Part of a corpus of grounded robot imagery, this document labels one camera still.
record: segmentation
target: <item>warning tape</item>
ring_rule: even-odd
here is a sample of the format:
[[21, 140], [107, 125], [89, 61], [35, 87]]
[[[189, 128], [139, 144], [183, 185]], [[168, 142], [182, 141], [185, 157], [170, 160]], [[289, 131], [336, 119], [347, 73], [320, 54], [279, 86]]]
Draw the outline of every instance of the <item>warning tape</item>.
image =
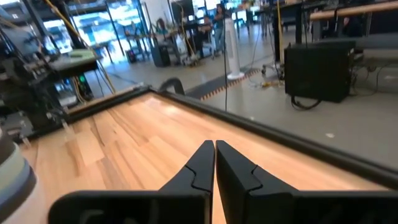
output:
[[[261, 71], [261, 69], [251, 70], [250, 72], [247, 72], [242, 78], [239, 78], [237, 80], [234, 80], [232, 82], [227, 83], [226, 87], [230, 88], [232, 86], [235, 86], [236, 84], [241, 83], [243, 80], [245, 80], [245, 79], [247, 79], [247, 78], [249, 78], [249, 77], [251, 77], [251, 76], [253, 76], [253, 75], [257, 74], [257, 73], [259, 73], [260, 71]], [[211, 92], [207, 93], [206, 95], [204, 95], [203, 97], [201, 97], [200, 101], [207, 100], [210, 97], [212, 97], [212, 96], [214, 96], [216, 94], [219, 94], [222, 91], [225, 91], [225, 89], [226, 89], [225, 86], [221, 86], [221, 87], [217, 88], [216, 90], [211, 91]]]

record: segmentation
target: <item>concrete floor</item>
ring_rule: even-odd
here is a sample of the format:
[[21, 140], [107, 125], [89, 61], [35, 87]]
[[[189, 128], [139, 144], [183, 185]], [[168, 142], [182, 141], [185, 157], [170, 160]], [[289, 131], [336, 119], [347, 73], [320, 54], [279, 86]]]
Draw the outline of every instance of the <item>concrete floor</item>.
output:
[[[398, 95], [379, 92], [367, 96], [373, 90], [358, 88], [360, 96], [350, 96], [342, 103], [322, 102], [310, 111], [297, 111], [283, 85], [254, 87], [263, 81], [261, 75], [255, 75], [205, 103], [224, 110], [227, 94], [230, 113], [398, 170]], [[298, 100], [303, 105], [315, 102]]]
[[[239, 59], [241, 67], [250, 67], [254, 49], [254, 68], [272, 63], [273, 53], [269, 36], [259, 38], [255, 47], [257, 27], [251, 28], [251, 36], [246, 29], [241, 29], [239, 40]], [[294, 29], [284, 33], [284, 46], [294, 42]], [[224, 75], [223, 58], [204, 59], [203, 64], [195, 67], [156, 68], [151, 61], [138, 62], [134, 65], [118, 63], [107, 67], [109, 73], [117, 73], [122, 79], [111, 75], [116, 89], [121, 90], [131, 85], [130, 81], [144, 82], [159, 86], [170, 77], [178, 77], [188, 90], [216, 77]], [[381, 75], [381, 83], [396, 82], [398, 79]], [[93, 74], [88, 80], [96, 96], [100, 88]], [[398, 95], [376, 93], [373, 96], [355, 96], [345, 99], [340, 104], [322, 102], [311, 111], [297, 111], [290, 104], [290, 97], [284, 93], [284, 87], [267, 89], [253, 88], [254, 83], [263, 81], [260, 75], [253, 76], [228, 89], [228, 112], [253, 119], [259, 123], [281, 129], [288, 133], [311, 139], [336, 149], [356, 154], [374, 162], [395, 167], [398, 158]], [[359, 90], [365, 95], [369, 90]], [[205, 101], [206, 104], [224, 109], [225, 91]], [[303, 104], [313, 101], [301, 100]]]
[[[256, 45], [258, 32], [259, 26], [251, 27], [250, 36], [248, 36], [248, 30], [246, 28], [241, 29], [241, 38], [238, 40], [239, 63], [241, 67], [250, 67], [251, 62], [254, 61], [253, 66], [257, 66], [257, 68], [260, 68], [267, 57], [273, 56], [273, 36], [272, 40], [269, 35], [266, 38], [262, 38], [261, 35], [258, 36], [258, 42]], [[289, 44], [288, 41], [294, 41], [294, 35], [294, 29], [291, 29], [285, 33], [285, 46]], [[253, 60], [254, 49], [256, 49], [256, 54]], [[183, 66], [157, 68], [150, 60], [137, 62], [135, 64], [118, 62], [114, 64], [107, 64], [104, 66], [110, 74], [111, 80], [117, 90], [127, 88], [129, 85], [131, 85], [130, 81], [134, 81], [137, 83], [144, 82], [146, 84], [157, 87], [165, 80], [172, 77], [179, 78], [183, 83], [184, 89], [189, 90], [195, 86], [206, 83], [214, 78], [224, 75], [223, 57], [216, 57], [214, 58], [214, 60], [212, 60], [211, 58], [206, 58], [204, 60], [201, 60], [201, 65], [193, 68]], [[112, 76], [112, 74], [117, 74], [124, 80]], [[101, 96], [100, 87], [98, 86], [95, 74], [93, 72], [88, 73], [86, 77], [95, 96]], [[105, 95], [110, 94], [110, 91], [107, 89], [104, 81], [102, 81], [101, 79], [100, 81]]]

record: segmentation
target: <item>wooden tabletop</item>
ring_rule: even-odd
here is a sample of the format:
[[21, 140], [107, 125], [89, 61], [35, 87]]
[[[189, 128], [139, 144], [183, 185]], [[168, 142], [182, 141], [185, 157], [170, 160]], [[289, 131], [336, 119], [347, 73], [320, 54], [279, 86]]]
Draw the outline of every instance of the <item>wooden tabletop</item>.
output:
[[[157, 190], [208, 139], [225, 140], [300, 190], [385, 189], [150, 93], [48, 134], [22, 147], [22, 153], [39, 176], [50, 206], [76, 190]], [[213, 223], [225, 223], [216, 178]]]
[[[369, 4], [365, 6], [356, 6], [356, 7], [347, 7], [344, 9], [337, 10], [338, 16], [353, 16], [358, 14], [364, 14], [367, 12], [380, 12], [380, 11], [388, 11], [398, 9], [398, 1], [391, 2], [382, 2]], [[334, 10], [328, 11], [320, 11], [311, 13], [310, 20], [320, 20], [320, 19], [329, 19], [335, 15]]]

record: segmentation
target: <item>wall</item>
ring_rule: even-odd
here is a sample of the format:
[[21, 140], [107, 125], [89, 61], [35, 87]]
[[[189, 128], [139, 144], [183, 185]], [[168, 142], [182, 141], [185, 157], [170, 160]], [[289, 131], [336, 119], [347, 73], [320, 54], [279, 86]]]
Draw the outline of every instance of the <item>wall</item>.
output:
[[156, 24], [156, 20], [160, 17], [166, 23], [172, 22], [167, 0], [143, 0], [142, 2], [147, 4], [148, 15], [150, 17], [151, 23]]

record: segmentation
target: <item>black computer case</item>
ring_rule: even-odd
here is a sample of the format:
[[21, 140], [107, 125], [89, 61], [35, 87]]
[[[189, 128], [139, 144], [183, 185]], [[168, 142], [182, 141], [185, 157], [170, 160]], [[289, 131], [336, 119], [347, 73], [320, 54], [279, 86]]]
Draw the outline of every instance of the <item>black computer case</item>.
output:
[[293, 45], [285, 49], [285, 92], [339, 103], [349, 95], [354, 42]]

